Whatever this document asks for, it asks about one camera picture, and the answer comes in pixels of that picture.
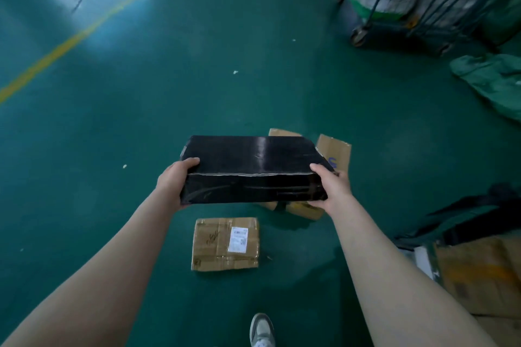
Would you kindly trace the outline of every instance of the forearm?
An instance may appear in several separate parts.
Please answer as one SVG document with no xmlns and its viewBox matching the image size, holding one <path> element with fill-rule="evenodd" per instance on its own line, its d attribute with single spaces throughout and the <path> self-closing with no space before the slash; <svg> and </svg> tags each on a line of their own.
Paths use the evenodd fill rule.
<svg viewBox="0 0 521 347">
<path fill-rule="evenodd" d="M 58 287 L 5 342 L 12 345 L 124 345 L 171 220 L 153 191 L 121 230 Z"/>
<path fill-rule="evenodd" d="M 443 288 L 380 231 L 351 195 L 332 215 L 375 346 L 493 346 Z"/>
</svg>

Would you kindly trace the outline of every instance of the hand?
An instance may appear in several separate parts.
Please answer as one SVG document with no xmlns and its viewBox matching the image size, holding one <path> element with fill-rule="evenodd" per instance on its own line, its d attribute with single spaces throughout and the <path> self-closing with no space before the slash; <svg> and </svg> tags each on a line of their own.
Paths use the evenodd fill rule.
<svg viewBox="0 0 521 347">
<path fill-rule="evenodd" d="M 340 172 L 340 175 L 337 176 L 324 166 L 315 163 L 312 163 L 309 168 L 320 176 L 322 186 L 327 193 L 327 199 L 310 201 L 308 203 L 311 206 L 324 209 L 331 217 L 341 214 L 342 209 L 346 206 L 346 201 L 349 201 L 353 197 L 348 174 L 346 172 Z"/>
<path fill-rule="evenodd" d="M 161 192 L 168 200 L 172 200 L 173 212 L 186 207 L 181 207 L 180 194 L 185 185 L 188 169 L 196 165 L 199 165 L 199 158 L 179 160 L 168 166 L 157 179 L 156 191 Z"/>
</svg>

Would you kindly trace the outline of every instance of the green tarp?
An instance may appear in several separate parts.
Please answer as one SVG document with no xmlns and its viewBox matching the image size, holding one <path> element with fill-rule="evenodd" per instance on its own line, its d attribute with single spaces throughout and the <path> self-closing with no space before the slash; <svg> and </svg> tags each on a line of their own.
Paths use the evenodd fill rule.
<svg viewBox="0 0 521 347">
<path fill-rule="evenodd" d="M 521 58 L 466 55 L 452 61 L 450 67 L 452 73 L 489 99 L 500 114 L 521 122 Z"/>
</svg>

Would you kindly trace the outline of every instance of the green epoxy floor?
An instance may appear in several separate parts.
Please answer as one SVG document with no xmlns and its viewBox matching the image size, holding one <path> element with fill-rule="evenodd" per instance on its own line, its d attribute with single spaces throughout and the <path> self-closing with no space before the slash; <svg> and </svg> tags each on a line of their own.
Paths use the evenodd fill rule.
<svg viewBox="0 0 521 347">
<path fill-rule="evenodd" d="M 0 0 L 0 85 L 119 1 Z M 353 191 L 390 236 L 518 178 L 521 130 L 448 59 L 355 50 L 332 2 L 137 0 L 0 105 L 0 339 L 116 233 L 192 134 L 352 143 Z M 195 220 L 243 216 L 260 220 L 260 268 L 190 271 Z M 191 206 L 129 344 L 247 345 L 258 311 L 279 345 L 370 343 L 330 219 Z"/>
</svg>

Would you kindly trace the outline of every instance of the sneaker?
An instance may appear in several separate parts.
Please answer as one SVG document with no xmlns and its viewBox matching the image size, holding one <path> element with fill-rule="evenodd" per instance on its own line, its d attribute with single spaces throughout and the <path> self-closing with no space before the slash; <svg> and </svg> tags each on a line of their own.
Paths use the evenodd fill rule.
<svg viewBox="0 0 521 347">
<path fill-rule="evenodd" d="M 257 313 L 250 326 L 250 343 L 252 347 L 275 347 L 273 324 L 264 313 Z"/>
</svg>

